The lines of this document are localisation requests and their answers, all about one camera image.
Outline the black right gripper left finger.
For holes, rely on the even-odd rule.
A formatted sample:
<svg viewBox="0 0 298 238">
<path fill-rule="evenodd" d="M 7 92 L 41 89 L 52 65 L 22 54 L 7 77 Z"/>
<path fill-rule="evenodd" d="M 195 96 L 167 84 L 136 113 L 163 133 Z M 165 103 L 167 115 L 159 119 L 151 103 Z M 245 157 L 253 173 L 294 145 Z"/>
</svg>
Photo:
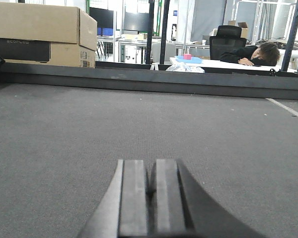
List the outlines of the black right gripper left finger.
<svg viewBox="0 0 298 238">
<path fill-rule="evenodd" d="M 149 233 L 143 160 L 118 160 L 101 202 L 79 238 L 136 238 Z"/>
</svg>

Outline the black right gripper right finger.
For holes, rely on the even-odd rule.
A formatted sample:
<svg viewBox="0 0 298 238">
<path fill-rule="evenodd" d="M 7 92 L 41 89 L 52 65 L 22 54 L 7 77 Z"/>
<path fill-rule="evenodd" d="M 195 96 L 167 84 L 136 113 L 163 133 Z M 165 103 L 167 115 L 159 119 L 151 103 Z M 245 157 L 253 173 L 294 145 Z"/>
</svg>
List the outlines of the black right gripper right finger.
<svg viewBox="0 0 298 238">
<path fill-rule="evenodd" d="M 216 202 L 181 161 L 158 159 L 152 174 L 152 231 L 160 237 L 262 238 Z"/>
</svg>

